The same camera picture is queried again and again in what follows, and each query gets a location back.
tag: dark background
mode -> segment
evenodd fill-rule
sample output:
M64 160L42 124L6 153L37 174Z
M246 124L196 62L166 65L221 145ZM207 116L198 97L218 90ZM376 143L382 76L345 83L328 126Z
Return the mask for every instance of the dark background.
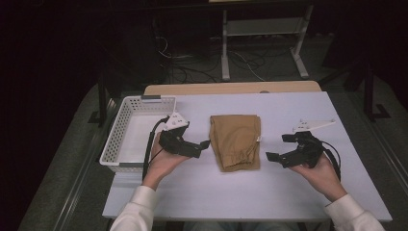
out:
M112 3L129 7L126 1ZM336 33L326 66L340 68L364 54L407 108L408 12L402 6L398 1L316 6L309 34ZM17 229L78 105L98 78L105 78L114 96L164 79L157 31L151 30L157 15L84 11L109 7L109 1L0 3L2 230ZM214 28L219 13L177 15L157 24L159 34L192 47L197 43L188 41L198 38L205 50L203 37L219 33ZM175 33L176 28L188 33Z

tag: white table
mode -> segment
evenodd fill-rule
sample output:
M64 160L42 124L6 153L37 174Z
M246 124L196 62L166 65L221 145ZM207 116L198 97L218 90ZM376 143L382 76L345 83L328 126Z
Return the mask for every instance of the white table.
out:
M328 201L300 175L268 162L265 152L285 153L296 143L282 142L300 119L336 123L312 131L342 156L344 187L380 220L391 216L372 184L326 92L275 92L177 96L177 111L191 122L185 140L208 139L211 115L258 115L262 123L261 169L220 172L210 147L199 159L176 168L159 186L156 220L322 221ZM141 182L140 173L117 173L103 212L115 218Z

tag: white shirt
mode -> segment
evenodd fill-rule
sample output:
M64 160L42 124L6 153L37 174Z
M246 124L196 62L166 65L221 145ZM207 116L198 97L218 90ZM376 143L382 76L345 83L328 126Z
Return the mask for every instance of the white shirt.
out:
M158 196L154 190L145 186L137 187L112 225L111 231L151 230L157 203ZM338 231L384 230L372 213L365 211L349 194L327 205L324 211L333 219Z

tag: person's right hand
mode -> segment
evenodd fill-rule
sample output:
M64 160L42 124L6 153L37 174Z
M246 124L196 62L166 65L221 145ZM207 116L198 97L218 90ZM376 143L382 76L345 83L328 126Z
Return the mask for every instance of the person's right hand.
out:
M315 190L324 194L331 202L347 194L332 164L324 154L320 156L318 164L314 168L295 166L290 167L290 169L306 178Z

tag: gray carpet floor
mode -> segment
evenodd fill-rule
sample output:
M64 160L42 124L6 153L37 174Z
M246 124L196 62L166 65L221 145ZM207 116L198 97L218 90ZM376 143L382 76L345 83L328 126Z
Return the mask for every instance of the gray carpet floor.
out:
M331 37L306 38L301 52L310 79L319 79L334 70L321 66ZM273 45L256 40L231 41L231 82L301 81L288 50L293 38L277 38ZM242 62L256 62L255 76ZM186 71L184 66L205 72ZM165 84L212 82L220 80L219 54L203 61L196 58L173 61L167 66ZM390 153L397 156L400 165L408 167L408 114L395 99L390 87L378 78L374 81L374 103L382 104L391 118L371 122L363 114L363 89L345 91L347 74L322 87L329 93L344 127L363 161L375 187L380 192L393 221L384 223L387 230L408 227L408 196L401 169L395 169ZM106 230L111 220L102 217L114 173L98 163L109 124L98 127L89 123L98 111L97 86L89 90L65 134L55 158L47 171L19 230ZM154 229L164 230L162 223Z

